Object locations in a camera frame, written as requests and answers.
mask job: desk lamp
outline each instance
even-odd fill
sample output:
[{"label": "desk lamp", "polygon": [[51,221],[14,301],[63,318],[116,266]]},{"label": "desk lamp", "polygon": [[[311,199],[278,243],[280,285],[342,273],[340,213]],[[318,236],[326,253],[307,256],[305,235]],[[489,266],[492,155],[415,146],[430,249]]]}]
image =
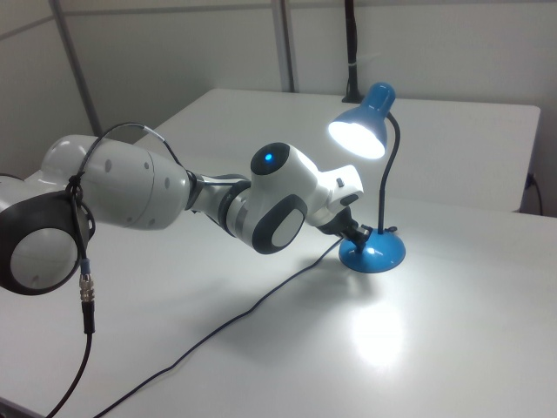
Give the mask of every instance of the desk lamp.
[{"label": "desk lamp", "polygon": [[329,124],[329,133],[335,141],[364,158],[380,158],[385,155],[385,118],[389,119],[394,128],[393,151],[386,163],[379,189],[378,227],[372,231],[363,250],[347,240],[342,242],[339,249],[340,260],[352,270],[362,273],[380,273],[395,268],[406,255],[402,240],[393,233],[396,227],[387,230],[383,227],[386,179],[400,142],[399,124],[389,112],[394,99],[395,93],[391,85],[374,84],[360,106],[345,111]]}]

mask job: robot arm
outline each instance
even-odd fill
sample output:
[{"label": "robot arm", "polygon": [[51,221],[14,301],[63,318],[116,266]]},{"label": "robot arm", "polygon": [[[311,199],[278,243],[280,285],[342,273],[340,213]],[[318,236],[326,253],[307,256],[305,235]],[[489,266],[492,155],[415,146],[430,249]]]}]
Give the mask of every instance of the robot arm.
[{"label": "robot arm", "polygon": [[163,229],[184,209],[203,212],[257,252],[288,246],[307,222],[323,233],[363,246],[369,236],[348,207],[362,194],[352,166],[320,172],[291,145],[264,146],[252,159],[251,180],[210,177],[133,145],[105,140],[81,178],[84,208],[72,219],[64,189],[93,137],[71,135],[47,152],[41,170],[25,181],[0,175],[0,286],[42,294],[77,269],[77,228],[91,238],[91,214],[100,222]]}]

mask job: white table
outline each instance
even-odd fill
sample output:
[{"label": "white table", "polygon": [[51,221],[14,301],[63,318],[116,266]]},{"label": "white table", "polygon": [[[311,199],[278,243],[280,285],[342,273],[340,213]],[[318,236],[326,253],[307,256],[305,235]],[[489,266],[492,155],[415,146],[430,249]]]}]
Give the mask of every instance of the white table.
[{"label": "white table", "polygon": [[[278,134],[249,135],[246,114],[225,136],[225,121],[242,110],[218,103],[201,129],[198,108],[210,99],[160,131],[193,170],[248,173],[242,148],[255,152]],[[322,170],[343,164],[331,158],[327,166],[304,138],[287,140]],[[228,158],[207,157],[201,144]],[[374,225],[372,193],[352,207]],[[396,269],[355,273],[331,253],[109,416],[556,416],[557,221],[389,198],[390,225],[407,251]],[[333,241],[304,226],[284,251],[263,256],[201,214],[185,213],[160,232],[99,226],[89,249],[97,332],[59,416],[101,411]],[[0,292],[0,396],[50,411],[81,361],[81,322],[75,280],[34,298]]]}]

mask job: wall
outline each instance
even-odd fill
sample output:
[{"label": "wall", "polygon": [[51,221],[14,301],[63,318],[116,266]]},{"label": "wall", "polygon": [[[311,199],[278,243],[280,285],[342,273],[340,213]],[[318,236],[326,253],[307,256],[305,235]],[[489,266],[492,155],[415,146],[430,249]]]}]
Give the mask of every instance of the wall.
[{"label": "wall", "polygon": [[0,172],[27,177],[68,132],[90,133],[47,0],[0,2]]},{"label": "wall", "polygon": [[126,120],[157,126],[216,87],[283,90],[269,0],[61,6],[104,129]]},{"label": "wall", "polygon": [[[342,3],[291,1],[300,92],[345,92]],[[541,108],[531,171],[540,183],[546,214],[557,216],[557,3],[363,3],[356,8],[362,92],[384,80],[403,98]],[[404,5],[366,5],[371,3]],[[373,59],[366,63],[366,56]],[[527,192],[523,209],[538,212],[534,190]]]},{"label": "wall", "polygon": [[[343,94],[343,2],[286,1],[288,42],[281,3],[59,2],[104,129],[124,120],[159,125],[215,87],[289,91],[291,59],[295,91]],[[356,3],[362,91],[386,80],[403,98],[541,108],[531,170],[546,213],[557,216],[557,3]],[[26,176],[54,140],[91,126],[47,0],[0,2],[0,56],[0,172]],[[523,208],[538,211],[534,190]]]}]

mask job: robot end effector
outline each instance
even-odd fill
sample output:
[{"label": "robot end effector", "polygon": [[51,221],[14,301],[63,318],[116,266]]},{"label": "robot end effector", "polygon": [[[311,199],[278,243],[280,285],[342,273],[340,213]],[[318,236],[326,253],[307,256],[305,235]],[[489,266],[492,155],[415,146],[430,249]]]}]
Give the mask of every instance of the robot end effector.
[{"label": "robot end effector", "polygon": [[252,181],[238,178],[233,185],[214,185],[214,179],[199,176],[191,209],[206,213],[258,253],[287,247],[304,221],[363,248],[371,228],[360,227],[351,215],[349,205],[363,195],[352,165],[320,172],[292,145],[274,143],[255,153],[251,171]]}]

